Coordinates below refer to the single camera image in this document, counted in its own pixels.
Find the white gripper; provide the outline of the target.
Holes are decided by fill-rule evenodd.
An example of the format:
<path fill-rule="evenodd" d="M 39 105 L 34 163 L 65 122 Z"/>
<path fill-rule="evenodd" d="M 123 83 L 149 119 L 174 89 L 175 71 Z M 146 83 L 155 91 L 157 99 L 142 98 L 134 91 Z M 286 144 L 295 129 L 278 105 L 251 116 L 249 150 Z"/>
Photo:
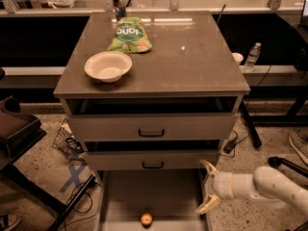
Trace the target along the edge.
<path fill-rule="evenodd" d="M 205 215 L 215 209 L 223 199 L 250 199 L 255 193 L 256 188 L 251 174 L 235 174 L 231 172 L 218 172 L 217 168 L 206 160 L 201 160 L 209 177 L 214 178 L 215 194 L 208 194 L 201 205 L 197 208 L 200 215 Z"/>

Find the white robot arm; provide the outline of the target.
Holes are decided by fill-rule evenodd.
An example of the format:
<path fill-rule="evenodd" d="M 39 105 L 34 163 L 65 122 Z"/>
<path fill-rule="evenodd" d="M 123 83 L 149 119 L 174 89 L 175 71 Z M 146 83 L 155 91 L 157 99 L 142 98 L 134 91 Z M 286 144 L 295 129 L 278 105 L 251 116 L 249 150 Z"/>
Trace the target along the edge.
<path fill-rule="evenodd" d="M 211 163 L 201 160 L 213 178 L 213 194 L 205 193 L 197 208 L 200 215 L 215 209 L 222 199 L 245 199 L 267 208 L 290 205 L 308 216 L 308 191 L 272 167 L 258 167 L 250 174 L 219 171 Z"/>

